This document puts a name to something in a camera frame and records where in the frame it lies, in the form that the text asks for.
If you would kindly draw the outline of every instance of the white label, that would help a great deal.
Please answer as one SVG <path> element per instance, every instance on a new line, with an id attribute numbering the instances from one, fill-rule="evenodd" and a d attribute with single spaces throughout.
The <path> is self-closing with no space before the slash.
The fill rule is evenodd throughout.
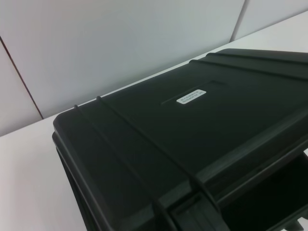
<path id="1" fill-rule="evenodd" d="M 197 99 L 199 96 L 202 96 L 206 93 L 204 90 L 195 90 L 192 93 L 189 93 L 188 95 L 183 96 L 182 98 L 179 98 L 177 102 L 181 104 L 189 103 L 190 101 Z"/>

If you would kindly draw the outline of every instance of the white wall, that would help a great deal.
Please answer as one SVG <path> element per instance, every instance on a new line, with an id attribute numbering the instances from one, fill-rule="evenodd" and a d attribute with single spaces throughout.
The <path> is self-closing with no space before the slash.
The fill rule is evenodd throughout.
<path id="1" fill-rule="evenodd" d="M 41 118 L 0 43 L 0 136 Z"/>
<path id="2" fill-rule="evenodd" d="M 307 10 L 308 0 L 246 0 L 234 39 L 240 39 Z M 307 22 L 304 22 L 303 29 L 306 27 Z"/>
<path id="3" fill-rule="evenodd" d="M 0 0 L 44 117 L 229 42 L 244 0 Z"/>

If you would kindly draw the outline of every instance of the table surface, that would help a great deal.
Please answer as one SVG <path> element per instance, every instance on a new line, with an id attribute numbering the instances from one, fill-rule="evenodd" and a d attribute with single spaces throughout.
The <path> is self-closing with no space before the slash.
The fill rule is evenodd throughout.
<path id="1" fill-rule="evenodd" d="M 308 52 L 307 24 L 305 12 L 211 52 L 225 48 Z M 0 230 L 86 231 L 51 139 L 55 117 L 0 137 Z M 308 222 L 300 222 L 308 230 Z"/>

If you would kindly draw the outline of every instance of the case latch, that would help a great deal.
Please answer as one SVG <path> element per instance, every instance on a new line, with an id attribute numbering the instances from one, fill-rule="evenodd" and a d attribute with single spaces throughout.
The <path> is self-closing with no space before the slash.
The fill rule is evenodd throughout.
<path id="1" fill-rule="evenodd" d="M 171 211 L 180 231 L 230 231 L 220 213 L 197 193 Z"/>

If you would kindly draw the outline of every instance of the black hard case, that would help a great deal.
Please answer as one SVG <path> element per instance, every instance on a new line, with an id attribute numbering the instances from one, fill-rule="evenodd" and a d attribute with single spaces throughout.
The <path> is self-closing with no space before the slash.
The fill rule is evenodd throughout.
<path id="1" fill-rule="evenodd" d="M 209 53 L 54 127 L 89 231 L 278 231 L 306 216 L 308 54 Z"/>

